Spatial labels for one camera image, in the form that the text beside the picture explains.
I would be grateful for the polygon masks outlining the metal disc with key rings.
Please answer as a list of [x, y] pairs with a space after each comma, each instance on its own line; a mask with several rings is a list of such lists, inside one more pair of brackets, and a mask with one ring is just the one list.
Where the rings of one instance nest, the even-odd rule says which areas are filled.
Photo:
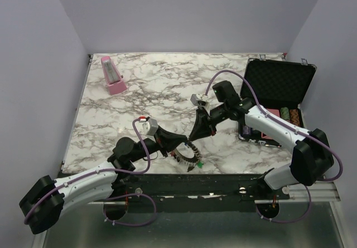
[[171, 156], [174, 157], [174, 159], [178, 163], [183, 163], [183, 164], [187, 165], [187, 172], [191, 172], [194, 168], [198, 167], [197, 164], [199, 162], [202, 162], [202, 154], [199, 151], [199, 149], [191, 141], [187, 141], [187, 143], [185, 143], [185, 146], [192, 150], [192, 152], [193, 152], [192, 157], [183, 155], [177, 149], [175, 149], [171, 152]]

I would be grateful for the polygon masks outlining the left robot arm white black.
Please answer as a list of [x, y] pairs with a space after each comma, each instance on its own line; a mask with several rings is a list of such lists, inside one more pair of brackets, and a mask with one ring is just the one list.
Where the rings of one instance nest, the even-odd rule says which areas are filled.
[[79, 206], [106, 198], [119, 200], [124, 188], [117, 181], [146, 172], [136, 171], [133, 162], [155, 152], [167, 154], [186, 141], [186, 136], [162, 128], [152, 139], [135, 142], [122, 137], [112, 155], [92, 169], [64, 178], [52, 179], [49, 175], [39, 178], [19, 202], [25, 225], [33, 234], [39, 234], [57, 223], [65, 212]]

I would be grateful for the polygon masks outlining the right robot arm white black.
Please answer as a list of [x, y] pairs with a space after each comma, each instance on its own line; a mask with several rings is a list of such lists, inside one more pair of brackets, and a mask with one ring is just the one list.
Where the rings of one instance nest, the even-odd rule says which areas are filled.
[[213, 109], [209, 107], [206, 95], [191, 96], [191, 102], [197, 109], [190, 141], [215, 135], [216, 126], [230, 119], [264, 133], [292, 154], [289, 164], [263, 175], [263, 181], [256, 186], [261, 198], [271, 198], [277, 189], [284, 186], [310, 186], [333, 166], [334, 159], [323, 131], [298, 127], [258, 106], [251, 98], [241, 99], [229, 81], [221, 81], [213, 89], [220, 102]]

